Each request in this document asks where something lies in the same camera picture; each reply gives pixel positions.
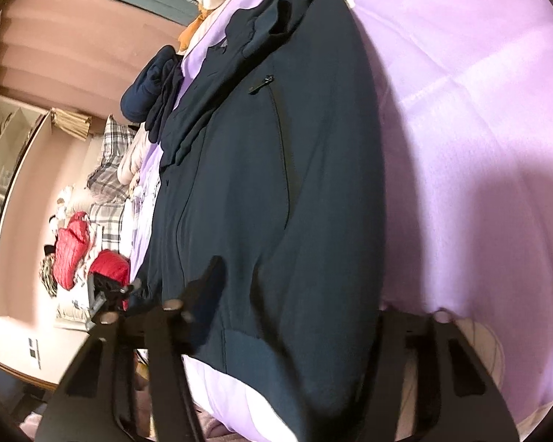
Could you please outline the dark navy zip jacket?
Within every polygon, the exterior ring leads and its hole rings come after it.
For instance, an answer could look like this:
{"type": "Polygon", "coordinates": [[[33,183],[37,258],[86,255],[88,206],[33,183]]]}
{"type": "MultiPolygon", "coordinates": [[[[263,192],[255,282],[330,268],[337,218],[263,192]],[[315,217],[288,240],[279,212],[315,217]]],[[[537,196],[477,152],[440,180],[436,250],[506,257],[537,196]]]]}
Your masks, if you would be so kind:
{"type": "Polygon", "coordinates": [[[354,435],[375,338],[385,168],[368,54],[344,0],[237,10],[160,136],[133,308],[226,266],[199,360],[260,393],[300,441],[354,435]]]}

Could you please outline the purple floral bed sheet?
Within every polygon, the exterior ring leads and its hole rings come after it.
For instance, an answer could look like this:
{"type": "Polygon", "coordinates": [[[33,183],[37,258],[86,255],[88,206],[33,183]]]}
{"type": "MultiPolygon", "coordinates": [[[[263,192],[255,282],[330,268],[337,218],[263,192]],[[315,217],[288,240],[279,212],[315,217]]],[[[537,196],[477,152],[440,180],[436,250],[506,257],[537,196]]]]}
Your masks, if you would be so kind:
{"type": "Polygon", "coordinates": [[[383,298],[451,313],[526,440],[553,407],[553,7],[347,1],[389,169],[383,298]]]}

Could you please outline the grey plaid clothing pile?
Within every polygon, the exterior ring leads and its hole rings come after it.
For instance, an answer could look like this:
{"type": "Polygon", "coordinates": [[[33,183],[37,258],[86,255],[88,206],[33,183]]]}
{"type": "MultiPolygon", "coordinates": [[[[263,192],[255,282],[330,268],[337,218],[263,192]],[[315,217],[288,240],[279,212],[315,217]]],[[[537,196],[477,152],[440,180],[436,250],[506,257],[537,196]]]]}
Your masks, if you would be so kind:
{"type": "Polygon", "coordinates": [[[109,116],[102,135],[100,162],[87,177],[87,189],[93,199],[88,217],[101,230],[102,247],[114,252],[121,251],[122,216],[129,197],[129,185],[119,181],[118,170],[134,136],[131,128],[109,116]]]}

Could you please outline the wooden side table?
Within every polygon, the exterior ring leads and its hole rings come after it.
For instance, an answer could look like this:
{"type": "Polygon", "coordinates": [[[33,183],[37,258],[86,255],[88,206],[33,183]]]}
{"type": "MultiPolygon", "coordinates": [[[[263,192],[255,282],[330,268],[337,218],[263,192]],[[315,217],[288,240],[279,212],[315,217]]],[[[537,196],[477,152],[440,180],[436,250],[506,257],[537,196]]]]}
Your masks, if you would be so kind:
{"type": "Polygon", "coordinates": [[[86,339],[84,331],[0,316],[0,369],[53,392],[86,339]]]}

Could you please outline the red knitted garment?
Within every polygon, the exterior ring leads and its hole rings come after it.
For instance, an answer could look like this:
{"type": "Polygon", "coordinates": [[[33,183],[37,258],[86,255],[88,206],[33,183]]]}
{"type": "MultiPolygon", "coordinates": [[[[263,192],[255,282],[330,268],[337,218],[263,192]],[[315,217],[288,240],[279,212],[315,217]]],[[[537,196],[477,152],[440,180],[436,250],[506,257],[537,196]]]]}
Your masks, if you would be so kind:
{"type": "Polygon", "coordinates": [[[129,307],[126,299],[113,297],[129,285],[129,261],[118,252],[103,249],[88,269],[88,281],[93,285],[94,296],[105,302],[113,302],[115,308],[125,311],[129,307]]]}

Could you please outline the red padded garment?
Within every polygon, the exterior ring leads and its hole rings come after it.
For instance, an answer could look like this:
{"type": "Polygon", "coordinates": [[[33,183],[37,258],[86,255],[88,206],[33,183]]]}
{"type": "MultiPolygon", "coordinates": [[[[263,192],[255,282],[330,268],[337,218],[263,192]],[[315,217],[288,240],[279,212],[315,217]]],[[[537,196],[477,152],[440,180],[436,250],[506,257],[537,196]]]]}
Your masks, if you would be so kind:
{"type": "Polygon", "coordinates": [[[77,211],[65,228],[58,229],[53,277],[64,290],[74,286],[74,274],[79,262],[87,255],[91,237],[87,214],[77,211]]]}

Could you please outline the folded navy blue garment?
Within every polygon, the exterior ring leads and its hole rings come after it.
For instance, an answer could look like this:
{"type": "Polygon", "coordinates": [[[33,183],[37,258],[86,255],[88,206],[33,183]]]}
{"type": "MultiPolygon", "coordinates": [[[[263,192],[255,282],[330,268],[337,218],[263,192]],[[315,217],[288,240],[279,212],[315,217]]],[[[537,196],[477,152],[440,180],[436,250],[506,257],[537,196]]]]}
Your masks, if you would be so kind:
{"type": "Polygon", "coordinates": [[[182,56],[166,45],[157,51],[122,95],[119,108],[131,123],[143,124],[152,144],[160,142],[185,77],[182,56]]]}

